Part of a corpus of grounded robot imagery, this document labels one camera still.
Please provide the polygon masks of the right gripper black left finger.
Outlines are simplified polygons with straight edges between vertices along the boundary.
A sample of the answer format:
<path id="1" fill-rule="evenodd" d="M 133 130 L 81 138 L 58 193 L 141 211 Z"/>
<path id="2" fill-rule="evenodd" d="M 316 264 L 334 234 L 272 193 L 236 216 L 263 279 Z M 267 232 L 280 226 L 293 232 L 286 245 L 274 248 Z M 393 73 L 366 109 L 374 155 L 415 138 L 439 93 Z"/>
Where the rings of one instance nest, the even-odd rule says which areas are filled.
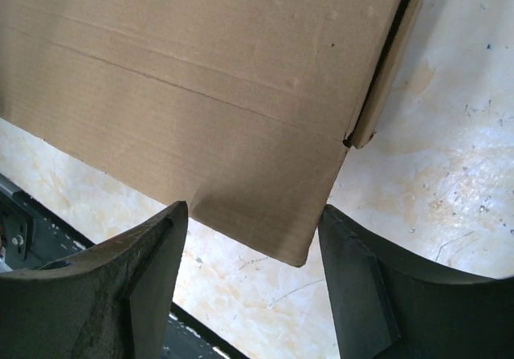
<path id="1" fill-rule="evenodd" d="M 187 227 L 178 201 L 94 247 L 2 273 L 2 357 L 159 357 Z"/>

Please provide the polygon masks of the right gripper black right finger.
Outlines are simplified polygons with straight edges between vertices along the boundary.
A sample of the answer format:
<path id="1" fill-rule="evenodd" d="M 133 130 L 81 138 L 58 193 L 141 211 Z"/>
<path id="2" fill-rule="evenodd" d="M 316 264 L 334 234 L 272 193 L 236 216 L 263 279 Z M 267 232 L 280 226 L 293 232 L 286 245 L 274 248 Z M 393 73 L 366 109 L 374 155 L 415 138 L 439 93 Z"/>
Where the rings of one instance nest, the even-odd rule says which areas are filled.
<path id="1" fill-rule="evenodd" d="M 318 235 L 341 357 L 512 357 L 512 278 L 416 255 L 331 205 Z"/>

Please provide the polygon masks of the brown cardboard box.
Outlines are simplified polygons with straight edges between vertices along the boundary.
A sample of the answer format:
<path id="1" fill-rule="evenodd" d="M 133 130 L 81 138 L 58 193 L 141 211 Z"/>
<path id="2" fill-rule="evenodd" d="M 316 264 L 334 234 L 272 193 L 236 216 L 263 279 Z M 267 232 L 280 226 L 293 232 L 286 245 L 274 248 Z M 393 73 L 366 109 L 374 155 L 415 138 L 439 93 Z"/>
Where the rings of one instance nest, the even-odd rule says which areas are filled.
<path id="1" fill-rule="evenodd" d="M 293 267 L 422 0 L 1 0 L 1 115 Z"/>

